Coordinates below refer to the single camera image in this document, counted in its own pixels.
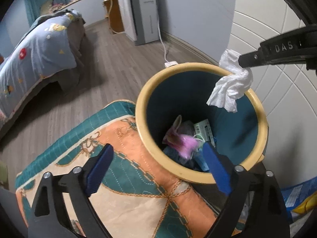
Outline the teal orange patterned rug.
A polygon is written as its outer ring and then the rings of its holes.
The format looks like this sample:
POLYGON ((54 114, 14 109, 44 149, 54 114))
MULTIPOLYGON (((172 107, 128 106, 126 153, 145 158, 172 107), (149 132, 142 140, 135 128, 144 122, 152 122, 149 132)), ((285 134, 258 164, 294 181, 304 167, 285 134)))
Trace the teal orange patterned rug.
POLYGON ((110 103, 55 141, 16 177, 25 223, 42 175, 66 174, 99 154, 106 144, 113 161, 90 201, 113 237, 204 237, 216 213, 192 185, 161 167, 144 147, 135 105, 110 103))

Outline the white power strip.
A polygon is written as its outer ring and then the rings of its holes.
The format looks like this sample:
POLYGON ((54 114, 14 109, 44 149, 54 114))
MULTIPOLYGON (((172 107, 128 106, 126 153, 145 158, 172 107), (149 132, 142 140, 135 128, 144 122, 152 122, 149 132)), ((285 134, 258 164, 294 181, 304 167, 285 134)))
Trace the white power strip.
POLYGON ((177 65, 178 63, 176 62, 176 61, 168 61, 168 62, 165 62, 164 63, 164 66, 166 67, 166 68, 169 68, 169 67, 171 67, 171 66, 175 66, 175 65, 177 65))

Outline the white Coltalin medicine box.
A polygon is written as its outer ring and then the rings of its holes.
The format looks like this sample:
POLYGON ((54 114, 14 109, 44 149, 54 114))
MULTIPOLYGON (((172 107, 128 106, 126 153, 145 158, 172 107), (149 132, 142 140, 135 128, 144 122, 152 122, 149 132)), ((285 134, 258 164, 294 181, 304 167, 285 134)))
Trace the white Coltalin medicine box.
POLYGON ((195 129, 195 137, 203 141, 209 141, 215 147, 215 141, 208 119, 200 121, 193 125, 195 129))

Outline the wooden nightstand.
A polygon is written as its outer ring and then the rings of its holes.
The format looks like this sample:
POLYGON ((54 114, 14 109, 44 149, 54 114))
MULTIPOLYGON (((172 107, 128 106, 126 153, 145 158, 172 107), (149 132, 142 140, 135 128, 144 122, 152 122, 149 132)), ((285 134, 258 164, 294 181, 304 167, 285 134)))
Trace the wooden nightstand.
POLYGON ((106 10, 105 18, 108 20, 109 29, 112 33, 124 33, 118 0, 104 0, 103 6, 106 10))

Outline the bed with blue quilt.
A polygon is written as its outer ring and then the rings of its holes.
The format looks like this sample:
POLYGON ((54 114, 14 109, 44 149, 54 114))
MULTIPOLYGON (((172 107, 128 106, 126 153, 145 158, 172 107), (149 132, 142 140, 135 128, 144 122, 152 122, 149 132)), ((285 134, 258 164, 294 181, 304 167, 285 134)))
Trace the bed with blue quilt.
POLYGON ((1 64, 1 125, 17 113, 43 80, 73 69, 81 57, 84 19, 74 10, 39 17, 1 64))

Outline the yellow teal trash bin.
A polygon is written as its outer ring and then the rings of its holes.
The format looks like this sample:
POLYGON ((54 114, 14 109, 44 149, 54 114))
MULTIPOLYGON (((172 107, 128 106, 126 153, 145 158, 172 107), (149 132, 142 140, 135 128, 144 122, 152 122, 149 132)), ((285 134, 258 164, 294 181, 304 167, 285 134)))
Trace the yellow teal trash bin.
POLYGON ((236 113, 206 104, 217 81, 229 74, 206 63, 178 64, 155 74, 137 98, 135 119, 146 150, 179 179, 215 183, 212 174, 188 169, 163 153, 163 137, 179 115, 192 123, 207 119, 216 138, 217 152, 233 164, 250 170, 264 159, 269 126, 262 103, 252 89, 237 101, 236 113))

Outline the white tissue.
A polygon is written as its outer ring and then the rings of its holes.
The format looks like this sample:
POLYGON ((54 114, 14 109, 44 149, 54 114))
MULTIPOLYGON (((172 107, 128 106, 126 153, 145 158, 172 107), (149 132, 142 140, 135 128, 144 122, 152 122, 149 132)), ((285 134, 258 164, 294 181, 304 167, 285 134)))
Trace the white tissue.
POLYGON ((242 68, 239 65, 238 52, 227 49, 223 52, 219 67, 231 74, 221 77, 208 98, 208 106, 224 108, 227 112, 238 111, 236 101, 244 96, 253 83, 253 74, 249 67, 242 68))

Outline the white grey air purifier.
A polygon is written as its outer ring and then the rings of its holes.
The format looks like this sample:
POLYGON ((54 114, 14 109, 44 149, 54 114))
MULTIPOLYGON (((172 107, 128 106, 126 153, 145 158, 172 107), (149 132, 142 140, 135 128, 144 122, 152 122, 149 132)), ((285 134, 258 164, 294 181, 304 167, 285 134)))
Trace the white grey air purifier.
POLYGON ((118 0, 126 36, 136 45, 159 40, 156 0, 118 0))

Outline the blue yellow plastic package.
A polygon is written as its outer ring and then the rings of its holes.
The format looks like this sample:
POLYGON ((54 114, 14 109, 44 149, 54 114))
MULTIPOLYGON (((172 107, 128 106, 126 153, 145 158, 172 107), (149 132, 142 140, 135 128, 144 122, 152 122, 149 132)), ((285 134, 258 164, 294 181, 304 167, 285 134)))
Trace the blue yellow plastic package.
POLYGON ((282 196, 290 214, 308 213, 316 207, 316 177, 282 189, 282 196))

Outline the pink face mask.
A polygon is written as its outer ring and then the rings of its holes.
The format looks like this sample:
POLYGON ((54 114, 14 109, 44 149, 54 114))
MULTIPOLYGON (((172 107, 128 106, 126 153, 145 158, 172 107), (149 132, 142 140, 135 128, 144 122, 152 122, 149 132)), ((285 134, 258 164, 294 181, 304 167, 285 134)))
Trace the pink face mask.
POLYGON ((178 115, 173 125, 166 132, 163 143, 175 149, 184 160, 189 160, 198 148, 198 141, 194 138, 195 128, 191 121, 182 122, 178 115))

